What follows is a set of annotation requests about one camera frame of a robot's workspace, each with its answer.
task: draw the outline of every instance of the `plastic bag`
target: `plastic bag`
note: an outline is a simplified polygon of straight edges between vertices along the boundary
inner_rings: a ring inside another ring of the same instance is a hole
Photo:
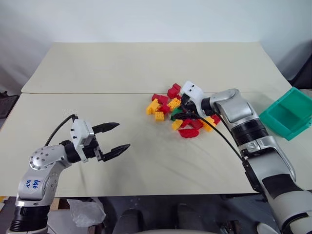
[[[77,227],[90,227],[103,222],[106,216],[103,205],[97,197],[92,199],[91,202],[67,199],[73,221]]]

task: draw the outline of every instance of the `lego brick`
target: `lego brick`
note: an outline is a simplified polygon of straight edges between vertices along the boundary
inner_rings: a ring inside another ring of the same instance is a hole
[[[219,116],[217,116],[216,114],[212,115],[211,118],[214,120],[215,124],[218,124],[221,121]]]
[[[155,112],[155,120],[156,121],[164,121],[165,120],[164,113],[162,111],[156,111]]]
[[[182,110],[180,110],[179,108],[176,108],[176,109],[174,109],[173,111],[172,111],[172,113],[171,113],[171,120],[172,121],[175,121],[175,118],[173,118],[173,116],[175,115],[175,114],[179,114],[179,113],[182,113],[183,111]]]
[[[162,111],[164,115],[170,112],[170,108],[167,105],[162,105],[158,110]]]
[[[180,93],[180,90],[181,90],[180,85],[178,85],[177,83],[174,83],[172,87],[175,88]]]
[[[167,105],[168,99],[169,98],[164,95],[159,95],[158,102],[162,105]]]
[[[151,115],[155,114],[155,112],[159,109],[160,104],[158,103],[157,98],[152,101],[152,103],[146,108],[146,114]]]
[[[198,136],[198,134],[199,134],[199,130],[198,129],[194,129],[194,128],[191,128],[191,129],[180,129],[178,131],[179,131],[181,137],[184,137],[184,138],[193,138],[193,137]]]
[[[201,129],[203,127],[202,122],[199,121],[199,119],[194,119],[190,122],[190,125],[194,128],[194,129]]]
[[[205,120],[207,120],[212,126],[215,127],[215,123],[214,123],[214,120],[208,116],[205,118]],[[211,132],[213,130],[212,127],[210,127],[207,123],[205,123],[204,121],[200,120],[203,124],[203,128],[207,131],[207,132]]]
[[[191,119],[186,119],[183,121],[183,123],[181,124],[181,128],[185,128],[187,125],[189,125],[192,122]]]
[[[171,127],[172,127],[173,130],[178,130],[182,123],[183,123],[183,120],[181,120],[181,119],[176,119],[176,120],[171,124]]]
[[[154,95],[152,96],[152,101],[154,101],[155,98],[156,98],[157,100],[159,100],[159,97],[160,97],[160,95],[154,94]]]
[[[168,89],[167,96],[174,99],[178,95],[179,91],[175,88]]]
[[[171,102],[169,102],[168,106],[170,108],[170,111],[173,111],[175,108],[179,107],[181,105],[181,100],[174,98]]]

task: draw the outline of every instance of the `yellow lego brick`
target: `yellow lego brick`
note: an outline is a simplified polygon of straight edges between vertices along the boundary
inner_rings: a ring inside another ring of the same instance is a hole
[[[162,111],[156,111],[155,112],[155,120],[156,121],[164,121],[165,120],[164,113]]]
[[[178,130],[179,127],[182,125],[182,123],[183,123],[183,120],[181,120],[181,119],[176,119],[176,120],[172,123],[171,127],[172,127],[173,130]]]
[[[212,126],[215,127],[215,121],[213,118],[211,118],[210,116],[206,117],[205,120],[207,120]],[[212,127],[210,127],[207,123],[205,123],[204,121],[200,120],[203,123],[203,128],[207,131],[207,132],[211,132],[213,130]]]
[[[158,103],[157,98],[152,101],[152,103],[146,108],[146,114],[151,115],[155,114],[155,112],[159,109],[160,104]]]
[[[174,98],[169,104],[167,105],[170,108],[170,111],[173,111],[175,108],[178,108],[181,105],[181,100]]]

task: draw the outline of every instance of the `green container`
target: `green container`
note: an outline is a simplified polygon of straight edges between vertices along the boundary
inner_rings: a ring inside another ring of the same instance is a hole
[[[265,110],[260,119],[291,140],[312,125],[312,98],[293,87]]]

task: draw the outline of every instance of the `pile of lego bricks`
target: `pile of lego bricks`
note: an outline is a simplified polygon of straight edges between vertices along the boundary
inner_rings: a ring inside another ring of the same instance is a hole
[[[155,121],[164,121],[165,117],[171,113],[170,120],[173,121],[171,127],[173,130],[178,130],[183,138],[198,136],[201,128],[207,132],[212,131],[212,127],[200,119],[174,119],[175,114],[183,113],[180,107],[180,90],[181,86],[175,83],[168,89],[167,96],[154,94],[152,96],[152,103],[146,108],[146,114],[155,115]],[[217,115],[208,116],[205,119],[213,126],[216,126],[220,122],[220,118]]]

